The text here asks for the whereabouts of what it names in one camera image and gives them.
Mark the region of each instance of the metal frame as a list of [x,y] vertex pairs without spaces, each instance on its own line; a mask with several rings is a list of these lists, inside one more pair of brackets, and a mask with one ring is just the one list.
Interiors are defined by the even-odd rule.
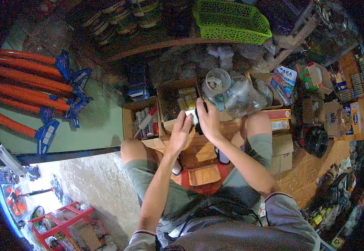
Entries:
[[[89,157],[104,153],[114,153],[120,151],[120,147],[107,147],[107,148],[98,148],[92,150],[80,150],[80,151],[68,151],[68,152],[57,152],[57,153],[47,153],[45,157],[39,157],[35,153],[23,153],[23,154],[14,154],[17,160],[21,165],[29,165],[35,163],[44,163],[51,161],[59,161],[59,160],[67,160],[67,159],[76,159],[82,157]],[[4,163],[0,160],[0,166],[5,166]]]

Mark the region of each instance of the blue label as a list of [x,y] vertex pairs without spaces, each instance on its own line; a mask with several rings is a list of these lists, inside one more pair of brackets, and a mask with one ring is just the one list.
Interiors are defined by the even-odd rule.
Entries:
[[354,113],[354,124],[358,124],[358,116]]

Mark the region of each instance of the wooden shelf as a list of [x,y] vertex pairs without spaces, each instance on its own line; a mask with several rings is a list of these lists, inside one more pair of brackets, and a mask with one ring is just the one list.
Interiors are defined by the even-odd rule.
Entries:
[[164,32],[162,27],[158,27],[151,31],[140,30],[132,37],[120,38],[116,43],[105,49],[103,51],[103,55],[106,55],[106,58],[103,60],[104,63],[111,63],[130,55],[177,45],[197,43],[236,43],[236,41],[231,40],[201,38],[200,35],[196,33],[192,36],[195,37],[170,37]]

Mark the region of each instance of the gray shorts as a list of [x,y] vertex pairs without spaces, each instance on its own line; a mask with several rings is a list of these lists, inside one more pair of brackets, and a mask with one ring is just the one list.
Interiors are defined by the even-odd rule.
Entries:
[[[271,143],[272,136],[270,134],[256,134],[245,141],[241,150],[261,163],[267,170],[270,170],[272,160]],[[125,168],[137,194],[144,200],[144,194],[158,168],[157,163],[146,159],[135,159],[127,162]],[[236,168],[231,171],[221,188],[212,196],[224,197],[245,204],[248,208],[253,208],[260,198],[260,194],[246,183]],[[205,199],[206,195],[188,190],[170,180],[163,218],[167,220],[179,218]]]

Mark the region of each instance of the black plastic item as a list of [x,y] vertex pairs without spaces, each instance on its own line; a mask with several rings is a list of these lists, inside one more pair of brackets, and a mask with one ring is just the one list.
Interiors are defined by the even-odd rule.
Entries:
[[323,157],[327,150],[329,136],[324,128],[316,125],[305,125],[298,130],[297,144],[308,153],[318,158]]

